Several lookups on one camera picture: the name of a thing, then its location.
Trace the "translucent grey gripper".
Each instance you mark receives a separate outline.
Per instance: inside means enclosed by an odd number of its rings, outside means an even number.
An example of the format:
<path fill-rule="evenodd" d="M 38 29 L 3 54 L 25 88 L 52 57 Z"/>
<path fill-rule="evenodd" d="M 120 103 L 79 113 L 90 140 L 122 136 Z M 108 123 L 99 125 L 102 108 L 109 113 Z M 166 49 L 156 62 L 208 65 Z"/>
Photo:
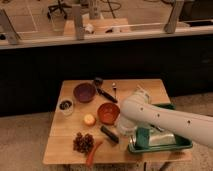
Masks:
<path fill-rule="evenodd" d="M 120 115 L 117 120 L 116 128 L 120 134 L 131 136 L 137 129 L 137 122 L 124 115 Z"/>

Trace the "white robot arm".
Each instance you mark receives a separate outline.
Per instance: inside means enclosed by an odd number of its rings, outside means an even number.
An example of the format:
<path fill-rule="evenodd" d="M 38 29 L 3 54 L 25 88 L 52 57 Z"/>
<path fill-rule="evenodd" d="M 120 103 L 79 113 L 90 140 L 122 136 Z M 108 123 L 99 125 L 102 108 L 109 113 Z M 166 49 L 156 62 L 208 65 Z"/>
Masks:
<path fill-rule="evenodd" d="M 148 124 L 213 148 L 213 117 L 160 108 L 147 103 L 144 93 L 134 92 L 121 102 L 117 130 L 130 136 Z"/>

